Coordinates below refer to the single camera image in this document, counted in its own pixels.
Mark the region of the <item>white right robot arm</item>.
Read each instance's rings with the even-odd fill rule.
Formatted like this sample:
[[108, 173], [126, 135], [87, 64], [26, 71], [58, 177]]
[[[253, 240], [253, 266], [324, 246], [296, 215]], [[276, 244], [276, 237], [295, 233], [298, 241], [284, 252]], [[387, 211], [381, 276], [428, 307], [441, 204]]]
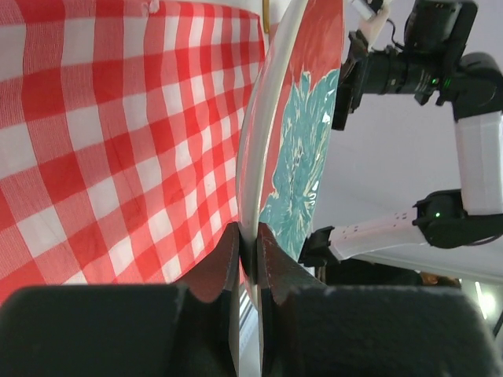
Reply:
[[342, 67], [332, 128], [371, 94], [411, 95], [450, 103], [461, 186], [437, 191], [412, 209], [347, 227], [325, 227], [305, 241], [299, 262], [322, 267], [405, 244], [439, 249], [479, 246], [502, 235], [502, 73], [487, 53], [466, 53], [478, 7], [473, 1], [417, 1], [403, 43], [375, 50], [389, 22], [386, 1], [355, 1], [361, 16]]

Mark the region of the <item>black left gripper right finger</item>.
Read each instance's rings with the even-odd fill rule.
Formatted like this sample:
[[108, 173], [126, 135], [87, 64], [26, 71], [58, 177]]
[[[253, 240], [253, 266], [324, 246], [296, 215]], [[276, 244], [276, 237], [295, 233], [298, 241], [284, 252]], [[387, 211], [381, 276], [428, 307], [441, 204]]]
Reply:
[[472, 301], [449, 287], [328, 287], [260, 224], [264, 376], [499, 376], [502, 356]]

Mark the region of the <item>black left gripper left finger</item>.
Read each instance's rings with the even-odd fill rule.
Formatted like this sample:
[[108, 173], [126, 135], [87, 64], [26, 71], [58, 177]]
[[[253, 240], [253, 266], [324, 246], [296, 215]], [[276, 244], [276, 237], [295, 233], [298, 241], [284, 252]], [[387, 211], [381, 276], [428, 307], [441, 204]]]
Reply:
[[172, 284], [22, 288], [1, 307], [4, 376], [235, 376], [236, 223]]

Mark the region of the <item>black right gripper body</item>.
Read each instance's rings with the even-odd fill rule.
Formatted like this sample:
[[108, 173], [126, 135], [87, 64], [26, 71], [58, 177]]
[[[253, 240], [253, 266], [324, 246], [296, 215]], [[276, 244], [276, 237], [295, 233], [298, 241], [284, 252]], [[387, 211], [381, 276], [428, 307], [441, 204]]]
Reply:
[[448, 87], [456, 71], [478, 6], [474, 1], [415, 1], [404, 28], [404, 43], [376, 50], [365, 24], [349, 33], [332, 128], [344, 130], [365, 94], [413, 95], [424, 105]]

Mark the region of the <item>red white checkered cloth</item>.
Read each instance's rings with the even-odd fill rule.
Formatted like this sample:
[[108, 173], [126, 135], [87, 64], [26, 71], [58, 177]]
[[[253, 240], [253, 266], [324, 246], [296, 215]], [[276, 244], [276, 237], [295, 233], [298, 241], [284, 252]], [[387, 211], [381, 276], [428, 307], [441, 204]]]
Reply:
[[176, 1], [1, 4], [1, 296], [170, 283], [237, 216], [259, 17]]

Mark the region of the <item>red plate with teal pattern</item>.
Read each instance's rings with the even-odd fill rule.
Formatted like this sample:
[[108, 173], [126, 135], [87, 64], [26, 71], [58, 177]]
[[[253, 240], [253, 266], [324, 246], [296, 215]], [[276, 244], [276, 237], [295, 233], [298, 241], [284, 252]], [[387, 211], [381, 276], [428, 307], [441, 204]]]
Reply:
[[341, 1], [292, 1], [270, 41], [237, 155], [242, 266], [258, 300], [255, 244], [265, 224], [297, 259], [312, 230], [329, 147], [344, 40]]

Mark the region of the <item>gold table knife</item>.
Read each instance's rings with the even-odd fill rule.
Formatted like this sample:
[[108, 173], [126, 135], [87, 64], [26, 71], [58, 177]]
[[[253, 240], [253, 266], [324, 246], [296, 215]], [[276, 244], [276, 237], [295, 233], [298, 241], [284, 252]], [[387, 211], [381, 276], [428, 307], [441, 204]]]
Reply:
[[263, 30], [270, 33], [270, 1], [262, 0]]

